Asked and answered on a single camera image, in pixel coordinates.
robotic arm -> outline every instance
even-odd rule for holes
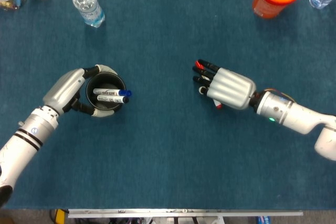
[[[44,106],[35,109],[0,150],[0,207],[5,204],[20,173],[58,126],[58,118],[70,109],[104,117],[114,111],[100,111],[79,102],[85,80],[100,72],[114,72],[104,65],[80,68],[63,75],[44,96]]]
[[[202,76],[193,77],[203,85],[201,94],[237,110],[252,106],[257,114],[301,134],[308,134],[316,125],[324,124],[315,150],[336,161],[336,116],[315,112],[269,91],[257,92],[252,80],[204,60],[198,62],[208,69],[193,67]]]

